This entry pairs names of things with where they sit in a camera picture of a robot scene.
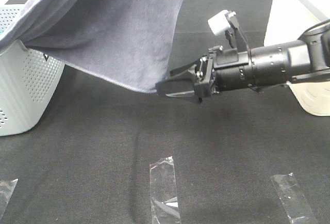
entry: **gray towel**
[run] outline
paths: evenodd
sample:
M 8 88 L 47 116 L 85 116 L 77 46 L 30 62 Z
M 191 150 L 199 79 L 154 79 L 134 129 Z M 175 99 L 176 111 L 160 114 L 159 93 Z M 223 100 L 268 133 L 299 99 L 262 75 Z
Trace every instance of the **gray towel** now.
M 0 35 L 131 90 L 166 73 L 182 0 L 28 0 Z

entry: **clear tape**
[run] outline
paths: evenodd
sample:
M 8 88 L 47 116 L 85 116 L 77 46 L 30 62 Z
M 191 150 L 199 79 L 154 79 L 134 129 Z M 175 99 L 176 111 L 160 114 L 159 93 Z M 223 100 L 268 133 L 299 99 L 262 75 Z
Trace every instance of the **clear tape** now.
M 150 201 L 153 224 L 181 223 L 172 157 L 150 165 Z
M 11 195 L 16 187 L 18 179 L 13 181 L 0 180 L 0 220 L 4 215 L 7 204 L 11 198 Z
M 274 175 L 271 180 L 291 224 L 317 224 L 313 211 L 293 173 Z

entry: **black carpet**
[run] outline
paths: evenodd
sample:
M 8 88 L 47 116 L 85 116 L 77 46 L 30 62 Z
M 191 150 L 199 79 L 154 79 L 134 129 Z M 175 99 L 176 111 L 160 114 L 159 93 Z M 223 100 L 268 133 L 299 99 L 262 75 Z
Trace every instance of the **black carpet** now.
M 261 46 L 271 0 L 185 0 L 170 68 L 219 43 L 207 19 L 237 11 Z M 293 172 L 330 220 L 330 118 L 287 88 L 225 92 L 201 105 L 128 91 L 66 67 L 39 124 L 0 138 L 1 179 L 19 178 L 2 219 L 151 223 L 149 164 L 173 155 L 183 224 L 289 223 L 270 176 Z

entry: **robotic arm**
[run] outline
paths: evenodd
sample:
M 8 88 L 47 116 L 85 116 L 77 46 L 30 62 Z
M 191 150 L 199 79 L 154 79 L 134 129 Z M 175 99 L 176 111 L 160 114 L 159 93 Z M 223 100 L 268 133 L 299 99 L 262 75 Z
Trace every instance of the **robotic arm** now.
M 216 36 L 225 33 L 232 49 L 212 47 L 208 55 L 171 71 L 156 84 L 158 95 L 201 102 L 221 91 L 330 80 L 330 20 L 309 28 L 297 41 L 254 49 L 235 12 L 221 11 L 208 23 Z

